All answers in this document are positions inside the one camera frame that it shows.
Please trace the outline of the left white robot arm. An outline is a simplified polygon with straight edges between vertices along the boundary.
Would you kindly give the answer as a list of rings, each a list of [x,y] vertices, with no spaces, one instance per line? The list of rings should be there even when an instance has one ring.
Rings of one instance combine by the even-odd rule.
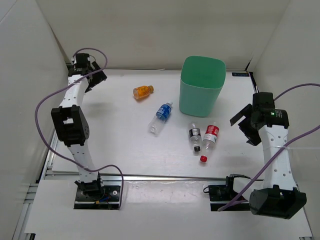
[[[94,164],[88,147],[90,128],[81,105],[85,93],[107,77],[103,72],[98,72],[77,81],[100,67],[96,62],[90,62],[90,55],[87,53],[77,53],[71,61],[72,65],[68,70],[69,88],[59,107],[51,110],[51,117],[58,139],[64,143],[77,163],[79,180],[75,184],[85,196],[100,200],[105,194],[105,188],[98,172],[87,171],[92,170]]]

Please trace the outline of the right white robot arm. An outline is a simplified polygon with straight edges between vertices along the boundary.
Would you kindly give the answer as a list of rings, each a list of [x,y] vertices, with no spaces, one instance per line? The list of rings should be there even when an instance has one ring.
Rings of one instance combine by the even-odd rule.
[[[297,189],[291,170],[288,113],[275,107],[271,92],[259,92],[230,124],[238,124],[248,144],[262,145],[264,166],[253,178],[236,177],[225,186],[224,193],[231,201],[224,208],[243,198],[254,215],[291,219],[306,204],[307,196]]]

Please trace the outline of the blue label water bottle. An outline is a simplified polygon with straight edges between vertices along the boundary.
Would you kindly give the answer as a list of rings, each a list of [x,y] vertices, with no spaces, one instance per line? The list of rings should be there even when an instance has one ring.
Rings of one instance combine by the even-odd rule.
[[[159,135],[163,130],[165,123],[171,115],[173,102],[167,102],[160,106],[160,108],[155,113],[152,121],[148,126],[148,131],[155,136]]]

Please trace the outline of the orange juice bottle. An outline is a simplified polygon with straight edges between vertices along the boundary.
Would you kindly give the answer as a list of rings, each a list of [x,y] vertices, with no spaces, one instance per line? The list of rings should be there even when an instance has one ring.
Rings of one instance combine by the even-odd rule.
[[[133,97],[136,100],[143,99],[148,97],[150,94],[154,92],[154,87],[152,85],[143,85],[133,89]]]

